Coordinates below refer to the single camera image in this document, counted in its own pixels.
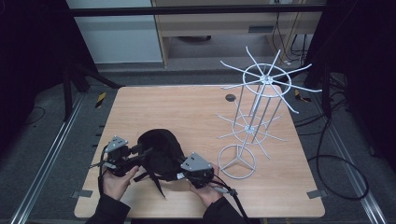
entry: hand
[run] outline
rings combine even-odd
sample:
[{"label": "hand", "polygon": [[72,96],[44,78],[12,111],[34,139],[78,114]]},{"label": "hand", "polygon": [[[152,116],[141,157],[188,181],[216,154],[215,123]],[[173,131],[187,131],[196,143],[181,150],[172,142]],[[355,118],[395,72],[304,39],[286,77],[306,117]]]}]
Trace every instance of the hand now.
[{"label": "hand", "polygon": [[[213,177],[213,180],[219,181],[220,180],[216,177],[216,175],[219,175],[219,167],[213,163],[210,163],[213,166],[214,174],[215,177]],[[214,183],[210,183],[208,186],[201,188],[201,189],[196,189],[195,186],[190,183],[190,190],[194,193],[196,193],[204,206],[207,208],[210,204],[216,202],[218,199],[220,199],[223,194],[218,192],[217,190],[213,189],[213,187],[216,187],[217,185]]]},{"label": "hand", "polygon": [[135,166],[123,177],[118,177],[104,169],[103,174],[103,193],[117,201],[119,201],[125,190],[131,184],[131,179],[139,171],[139,167]]}]

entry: black jacket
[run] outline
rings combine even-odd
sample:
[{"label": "black jacket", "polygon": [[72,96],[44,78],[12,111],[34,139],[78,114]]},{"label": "black jacket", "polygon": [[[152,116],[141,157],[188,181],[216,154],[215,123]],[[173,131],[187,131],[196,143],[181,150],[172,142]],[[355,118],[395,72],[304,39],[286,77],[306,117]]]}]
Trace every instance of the black jacket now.
[{"label": "black jacket", "polygon": [[[103,194],[95,214],[86,224],[123,224],[130,207]],[[226,198],[222,197],[209,205],[204,213],[204,222],[210,224],[245,224]]]}]

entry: wooden table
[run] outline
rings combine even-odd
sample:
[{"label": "wooden table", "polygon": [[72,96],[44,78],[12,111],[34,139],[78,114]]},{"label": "wooden table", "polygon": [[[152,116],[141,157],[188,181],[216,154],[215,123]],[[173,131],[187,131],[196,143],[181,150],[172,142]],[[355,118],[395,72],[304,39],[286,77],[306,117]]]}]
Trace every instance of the wooden table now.
[{"label": "wooden table", "polygon": [[[240,88],[223,90],[220,86],[161,86],[121,88],[109,114],[106,127],[92,163],[99,162],[104,146],[114,135],[129,140],[129,147],[151,129],[168,129],[176,137],[185,156],[197,152],[207,161],[218,163],[219,152],[228,145],[241,144],[231,133],[235,103],[226,101],[226,94],[240,95]],[[242,108],[250,109],[253,94],[244,91]],[[266,98],[261,105],[265,106]],[[274,111],[270,104],[269,111]],[[238,192],[249,217],[321,217],[324,207],[320,198],[309,199],[308,191],[317,189],[289,110],[282,103],[269,128],[269,134],[285,139],[267,137],[262,142],[271,159],[257,145],[248,148],[257,160],[252,176],[233,179],[220,172],[219,176]],[[243,167],[236,172],[244,173]],[[88,172],[83,189],[92,190],[90,198],[80,197],[75,210],[77,217],[90,217],[99,199],[98,169]],[[186,180],[161,182],[164,198],[152,180],[132,183],[121,199],[131,206],[128,217],[202,217],[205,208],[199,198],[189,191]],[[226,196],[236,207],[233,198]]]}]

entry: gray floor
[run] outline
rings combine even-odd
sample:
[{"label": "gray floor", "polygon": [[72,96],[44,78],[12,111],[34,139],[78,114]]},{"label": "gray floor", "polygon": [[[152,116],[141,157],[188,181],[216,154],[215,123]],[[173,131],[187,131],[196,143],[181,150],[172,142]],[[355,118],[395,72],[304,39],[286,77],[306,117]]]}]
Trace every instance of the gray floor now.
[{"label": "gray floor", "polygon": [[[245,46],[259,63],[271,63],[273,53],[269,43],[262,36],[212,36],[206,42],[174,38],[170,51],[170,60],[166,68],[136,68],[122,73],[103,73],[120,84],[134,85],[189,85],[189,84],[229,84],[240,83],[241,75],[220,64],[220,60],[235,67],[245,68],[252,65],[246,55]],[[297,67],[282,65],[285,69]],[[342,75],[333,74],[342,80]],[[70,195],[82,188],[92,155],[100,139],[100,133],[106,124],[117,90],[112,90],[96,80],[90,79],[92,85],[88,93],[76,93],[74,99],[82,97],[78,115],[50,167],[42,189],[38,192],[35,204],[29,212],[28,220],[35,223],[79,223],[83,220],[74,216],[77,199]],[[304,75],[293,80],[294,85],[303,85]],[[95,108],[101,92],[106,98],[100,108]],[[294,91],[288,92],[288,102],[300,111],[292,114],[296,125],[298,120],[310,118],[321,113],[315,103],[316,95],[301,91],[301,95],[312,102],[304,102],[294,97]],[[344,100],[342,94],[334,95],[333,104]],[[62,128],[64,101],[62,85],[41,92],[35,99],[35,109],[10,146],[10,155],[0,163],[0,223],[8,223],[21,204],[23,198],[35,180],[40,166]],[[319,119],[309,125],[298,127],[304,152],[307,158],[315,156],[318,149],[320,132],[325,119]],[[321,154],[339,154],[340,142],[334,140],[334,132],[340,136],[341,147],[346,148],[351,160],[367,177],[370,195],[377,210],[385,221],[376,223],[396,223],[396,175],[382,158],[372,157],[361,130],[347,111],[346,104],[341,104],[332,113],[332,127],[324,135],[320,148]],[[320,159],[320,171],[326,183],[337,192],[356,197],[354,181],[348,175],[348,166],[340,161]],[[325,189],[318,179],[315,162],[310,162],[318,189]],[[348,201],[327,190],[329,196],[323,198],[326,214],[315,219],[268,218],[268,223],[375,223],[370,219],[370,209],[364,206],[367,200]]]}]

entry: spinning display rack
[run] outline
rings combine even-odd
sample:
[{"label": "spinning display rack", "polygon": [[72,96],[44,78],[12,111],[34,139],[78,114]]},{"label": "spinning display rack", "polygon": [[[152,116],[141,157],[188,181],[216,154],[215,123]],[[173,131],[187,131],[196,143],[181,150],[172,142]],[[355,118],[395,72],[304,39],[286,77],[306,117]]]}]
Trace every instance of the spinning display rack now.
[{"label": "spinning display rack", "polygon": [[[223,148],[220,151],[218,158],[220,170],[227,176],[235,179],[247,178],[250,175],[252,175],[256,169],[256,158],[253,152],[248,148],[248,146],[258,145],[262,150],[262,152],[264,153],[264,155],[268,159],[270,159],[270,156],[267,154],[267,152],[265,151],[262,145],[262,142],[266,139],[266,137],[272,137],[279,141],[287,141],[285,139],[273,136],[268,133],[271,123],[277,119],[281,119],[281,116],[276,117],[276,111],[278,110],[282,102],[285,103],[286,106],[293,113],[296,114],[299,113],[298,111],[294,110],[291,107],[291,105],[286,101],[284,95],[288,93],[291,88],[296,88],[303,91],[311,91],[311,92],[321,91],[321,90],[316,90],[316,91],[309,90],[291,84],[291,78],[289,74],[305,70],[306,68],[310,67],[311,64],[303,68],[286,72],[282,68],[275,65],[276,60],[279,57],[280,51],[277,53],[274,61],[271,64],[269,64],[269,63],[257,63],[256,60],[252,57],[252,55],[248,51],[248,47],[246,47],[246,50],[247,50],[247,54],[254,62],[254,64],[248,67],[246,70],[232,67],[224,62],[221,62],[224,66],[243,73],[242,84],[222,88],[224,90],[228,90],[236,87],[241,87],[241,92],[237,102],[235,101],[236,97],[233,95],[228,95],[226,97],[227,100],[235,103],[236,113],[234,119],[226,119],[218,114],[219,118],[229,121],[232,124],[232,132],[220,136],[219,138],[224,138],[233,135],[239,141],[239,144],[228,145],[227,147]],[[259,74],[254,73],[255,71],[253,70],[255,69],[259,71]],[[281,82],[277,80],[277,79],[281,79],[282,77],[286,77],[287,82]],[[275,85],[279,85],[280,87],[285,87],[285,90],[279,91],[275,87]],[[248,89],[248,93],[245,94],[254,94],[254,100],[252,102],[243,102],[245,88]],[[266,93],[264,91],[266,88],[271,88],[276,94]],[[261,103],[263,102],[262,99],[263,97],[266,98],[265,107],[261,106]],[[250,111],[248,113],[244,112],[241,109],[242,104],[244,105],[251,104]],[[270,104],[276,104],[275,110],[272,109],[273,106],[270,106]],[[230,161],[224,162],[221,160],[221,156],[226,150],[234,150],[235,157]],[[249,160],[244,159],[243,157],[244,153],[247,154]],[[238,165],[241,162],[242,165],[244,165],[250,170],[248,174],[233,175],[227,171],[227,168],[233,165]]]}]

